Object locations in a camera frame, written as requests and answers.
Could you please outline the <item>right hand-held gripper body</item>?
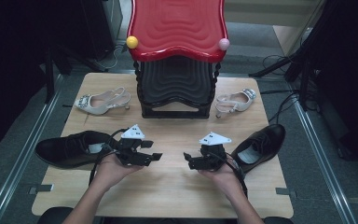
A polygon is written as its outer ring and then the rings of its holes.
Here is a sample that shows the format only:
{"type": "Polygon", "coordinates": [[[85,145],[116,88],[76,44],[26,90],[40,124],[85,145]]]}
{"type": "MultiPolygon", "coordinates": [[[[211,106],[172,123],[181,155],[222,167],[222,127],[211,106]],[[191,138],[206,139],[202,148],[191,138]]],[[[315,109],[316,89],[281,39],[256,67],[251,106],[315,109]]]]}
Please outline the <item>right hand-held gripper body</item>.
{"type": "Polygon", "coordinates": [[[230,138],[214,132],[210,132],[200,139],[202,157],[197,164],[197,170],[217,171],[227,159],[224,144],[230,142],[230,138]]]}

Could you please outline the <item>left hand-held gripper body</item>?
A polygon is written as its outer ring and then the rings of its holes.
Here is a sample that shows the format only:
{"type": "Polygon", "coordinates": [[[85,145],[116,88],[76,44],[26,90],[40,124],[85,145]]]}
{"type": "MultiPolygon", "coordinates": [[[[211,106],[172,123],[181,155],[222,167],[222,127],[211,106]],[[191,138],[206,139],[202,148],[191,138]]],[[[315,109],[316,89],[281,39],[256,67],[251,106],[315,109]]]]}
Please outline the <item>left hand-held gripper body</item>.
{"type": "Polygon", "coordinates": [[[123,165],[148,166],[151,161],[145,161],[144,154],[137,151],[145,140],[145,135],[137,124],[127,129],[118,141],[116,146],[117,156],[123,165]]]}

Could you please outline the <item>white slingback heel shoe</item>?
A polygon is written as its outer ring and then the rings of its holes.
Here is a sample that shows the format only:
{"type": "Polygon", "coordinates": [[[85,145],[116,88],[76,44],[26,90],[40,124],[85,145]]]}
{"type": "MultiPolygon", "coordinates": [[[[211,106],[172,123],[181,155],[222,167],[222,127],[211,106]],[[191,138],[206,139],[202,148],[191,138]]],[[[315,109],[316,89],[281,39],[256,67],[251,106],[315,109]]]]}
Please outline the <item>white slingback heel shoe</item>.
{"type": "Polygon", "coordinates": [[[85,94],[75,100],[74,106],[92,115],[102,115],[110,109],[126,107],[131,94],[124,87],[118,87],[101,94],[85,94]]]}
{"type": "Polygon", "coordinates": [[[216,116],[220,118],[223,114],[243,112],[247,110],[256,98],[256,92],[252,89],[229,94],[221,94],[216,97],[216,116]]]}

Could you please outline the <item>black leather shoe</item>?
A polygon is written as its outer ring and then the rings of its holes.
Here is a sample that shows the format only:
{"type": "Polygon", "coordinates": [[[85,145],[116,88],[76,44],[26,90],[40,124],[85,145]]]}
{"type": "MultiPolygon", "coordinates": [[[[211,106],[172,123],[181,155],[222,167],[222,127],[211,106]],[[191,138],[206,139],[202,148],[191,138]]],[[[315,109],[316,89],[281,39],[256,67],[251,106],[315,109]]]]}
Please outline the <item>black leather shoe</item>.
{"type": "Polygon", "coordinates": [[[281,124],[271,124],[241,142],[231,153],[231,157],[245,173],[248,173],[278,154],[285,134],[286,131],[281,124]]]}
{"type": "Polygon", "coordinates": [[[61,169],[75,169],[92,163],[102,164],[117,159],[113,152],[103,149],[109,138],[109,134],[95,131],[50,138],[36,145],[35,154],[40,160],[61,169]]]}

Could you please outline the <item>red and black shoe rack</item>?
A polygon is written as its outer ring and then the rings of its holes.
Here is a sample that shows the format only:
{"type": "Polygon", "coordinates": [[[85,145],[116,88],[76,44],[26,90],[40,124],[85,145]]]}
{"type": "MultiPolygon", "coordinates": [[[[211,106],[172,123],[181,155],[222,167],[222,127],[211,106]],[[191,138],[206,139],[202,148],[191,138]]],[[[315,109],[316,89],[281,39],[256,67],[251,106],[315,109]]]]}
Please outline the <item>red and black shoe rack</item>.
{"type": "Polygon", "coordinates": [[[146,119],[207,119],[229,47],[225,0],[131,0],[126,45],[146,119]]]}

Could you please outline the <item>person's right hand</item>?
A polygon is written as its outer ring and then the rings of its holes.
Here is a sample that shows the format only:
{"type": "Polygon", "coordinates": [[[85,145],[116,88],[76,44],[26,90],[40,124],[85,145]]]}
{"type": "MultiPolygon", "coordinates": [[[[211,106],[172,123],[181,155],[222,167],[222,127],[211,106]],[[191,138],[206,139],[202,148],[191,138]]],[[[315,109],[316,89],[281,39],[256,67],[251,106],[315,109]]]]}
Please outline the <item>person's right hand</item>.
{"type": "Polygon", "coordinates": [[[209,178],[230,201],[243,200],[246,196],[235,171],[233,160],[227,159],[217,171],[200,170],[200,174],[209,178]]]}

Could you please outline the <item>person's left hand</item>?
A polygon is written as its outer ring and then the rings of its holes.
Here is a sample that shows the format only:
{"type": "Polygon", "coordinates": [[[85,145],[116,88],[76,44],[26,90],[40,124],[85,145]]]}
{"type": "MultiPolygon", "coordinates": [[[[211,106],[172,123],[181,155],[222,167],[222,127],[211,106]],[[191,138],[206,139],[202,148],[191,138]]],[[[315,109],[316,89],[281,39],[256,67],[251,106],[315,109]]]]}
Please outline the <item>person's left hand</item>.
{"type": "Polygon", "coordinates": [[[107,192],[127,175],[143,169],[139,165],[123,165],[115,154],[102,159],[97,166],[97,172],[90,187],[101,192],[107,192]]]}

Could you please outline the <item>person's dark clothing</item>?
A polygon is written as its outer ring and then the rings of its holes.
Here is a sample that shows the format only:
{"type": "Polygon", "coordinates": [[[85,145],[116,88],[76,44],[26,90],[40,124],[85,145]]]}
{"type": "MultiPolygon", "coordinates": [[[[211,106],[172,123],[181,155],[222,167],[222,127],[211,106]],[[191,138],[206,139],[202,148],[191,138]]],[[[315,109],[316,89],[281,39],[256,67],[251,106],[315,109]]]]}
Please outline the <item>person's dark clothing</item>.
{"type": "MultiPolygon", "coordinates": [[[[37,224],[62,224],[72,212],[71,207],[51,207],[38,219],[37,224]]],[[[266,217],[265,224],[295,224],[285,217],[266,217]]]]}

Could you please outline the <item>black metal stand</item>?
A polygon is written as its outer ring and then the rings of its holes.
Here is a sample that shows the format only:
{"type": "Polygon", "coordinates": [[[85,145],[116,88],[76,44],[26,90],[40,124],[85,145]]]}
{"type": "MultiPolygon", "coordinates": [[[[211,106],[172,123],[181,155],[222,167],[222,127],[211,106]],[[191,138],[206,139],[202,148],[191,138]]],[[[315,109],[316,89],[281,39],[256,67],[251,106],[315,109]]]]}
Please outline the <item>black metal stand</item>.
{"type": "Polygon", "coordinates": [[[90,62],[64,45],[50,43],[45,54],[46,104],[52,100],[55,94],[53,65],[56,65],[61,74],[70,75],[72,65],[69,63],[68,58],[73,58],[79,63],[86,65],[93,72],[101,73],[103,71],[95,63],[90,62]]]}

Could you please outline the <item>black tripod stand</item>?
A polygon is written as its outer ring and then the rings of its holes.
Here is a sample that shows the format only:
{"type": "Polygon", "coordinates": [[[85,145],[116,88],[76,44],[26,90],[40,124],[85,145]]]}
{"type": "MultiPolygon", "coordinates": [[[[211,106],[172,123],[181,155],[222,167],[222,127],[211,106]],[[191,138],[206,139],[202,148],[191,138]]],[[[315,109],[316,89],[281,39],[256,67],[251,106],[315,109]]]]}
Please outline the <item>black tripod stand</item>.
{"type": "Polygon", "coordinates": [[[249,77],[263,77],[278,68],[282,68],[284,65],[290,64],[289,68],[284,73],[284,78],[287,82],[294,82],[298,76],[301,76],[299,86],[299,103],[301,107],[307,111],[306,97],[311,71],[310,52],[311,47],[315,42],[315,38],[315,31],[312,30],[293,54],[285,56],[282,60],[264,68],[261,71],[249,74],[249,77]]]}

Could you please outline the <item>dark cabinet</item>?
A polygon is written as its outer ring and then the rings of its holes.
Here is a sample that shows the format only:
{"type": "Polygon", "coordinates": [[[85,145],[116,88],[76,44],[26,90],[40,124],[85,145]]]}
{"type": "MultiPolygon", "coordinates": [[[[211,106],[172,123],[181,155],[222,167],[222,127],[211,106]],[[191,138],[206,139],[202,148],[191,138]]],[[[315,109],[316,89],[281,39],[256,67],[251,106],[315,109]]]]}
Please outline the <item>dark cabinet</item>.
{"type": "Polygon", "coordinates": [[[117,44],[123,14],[119,0],[81,0],[91,42],[91,56],[100,61],[117,44]]]}

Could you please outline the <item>light wooden panel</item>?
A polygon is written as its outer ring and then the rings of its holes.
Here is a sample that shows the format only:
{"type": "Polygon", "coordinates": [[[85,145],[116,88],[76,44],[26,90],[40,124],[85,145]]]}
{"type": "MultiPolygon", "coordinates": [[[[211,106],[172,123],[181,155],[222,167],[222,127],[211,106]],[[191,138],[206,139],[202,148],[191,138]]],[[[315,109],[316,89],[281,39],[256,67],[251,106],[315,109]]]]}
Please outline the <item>light wooden panel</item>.
{"type": "Polygon", "coordinates": [[[289,56],[299,49],[313,28],[273,25],[273,30],[277,36],[283,55],[289,56]]]}

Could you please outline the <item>dark curtain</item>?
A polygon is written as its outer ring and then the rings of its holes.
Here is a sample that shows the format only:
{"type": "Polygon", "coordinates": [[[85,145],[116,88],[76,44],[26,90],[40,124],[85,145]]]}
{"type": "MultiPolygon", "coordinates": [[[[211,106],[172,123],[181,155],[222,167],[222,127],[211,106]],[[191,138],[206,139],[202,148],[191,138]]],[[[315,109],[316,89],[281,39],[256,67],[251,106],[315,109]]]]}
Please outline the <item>dark curtain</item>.
{"type": "Polygon", "coordinates": [[[323,61],[316,83],[332,106],[327,119],[338,142],[358,158],[358,0],[335,5],[321,32],[323,61]]]}
{"type": "Polygon", "coordinates": [[[0,142],[45,85],[45,51],[30,0],[0,0],[0,142]]]}

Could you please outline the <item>grey table bracket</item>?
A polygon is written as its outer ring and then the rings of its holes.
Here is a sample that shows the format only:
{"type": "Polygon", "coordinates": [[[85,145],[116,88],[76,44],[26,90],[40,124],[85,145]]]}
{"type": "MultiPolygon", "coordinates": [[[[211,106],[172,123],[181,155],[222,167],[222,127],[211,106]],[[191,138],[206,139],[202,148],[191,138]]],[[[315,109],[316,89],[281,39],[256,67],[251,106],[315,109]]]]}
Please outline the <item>grey table bracket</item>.
{"type": "Polygon", "coordinates": [[[275,188],[276,194],[278,195],[287,195],[293,198],[296,198],[296,192],[288,188],[275,188]]]}
{"type": "Polygon", "coordinates": [[[47,185],[35,185],[31,186],[28,189],[28,193],[30,195],[37,195],[39,192],[50,192],[54,188],[53,184],[47,184],[47,185]]]}

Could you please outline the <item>metal floor rail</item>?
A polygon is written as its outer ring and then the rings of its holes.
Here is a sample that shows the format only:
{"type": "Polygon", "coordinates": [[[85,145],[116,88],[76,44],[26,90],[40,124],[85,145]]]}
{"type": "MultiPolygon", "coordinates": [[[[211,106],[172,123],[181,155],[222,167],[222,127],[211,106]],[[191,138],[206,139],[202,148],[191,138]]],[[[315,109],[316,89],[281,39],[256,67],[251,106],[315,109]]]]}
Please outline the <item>metal floor rail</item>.
{"type": "Polygon", "coordinates": [[[294,101],[294,107],[303,126],[305,134],[309,139],[311,149],[321,170],[324,182],[326,183],[328,191],[330,192],[331,198],[340,216],[342,224],[358,224],[355,215],[352,212],[350,203],[332,168],[332,165],[324,153],[324,147],[322,146],[319,136],[315,132],[309,114],[302,109],[302,106],[298,101],[294,101]]]}
{"type": "Polygon", "coordinates": [[[15,120],[0,143],[0,220],[7,209],[26,166],[62,91],[65,76],[53,78],[55,92],[45,102],[36,101],[38,93],[15,120]]]}

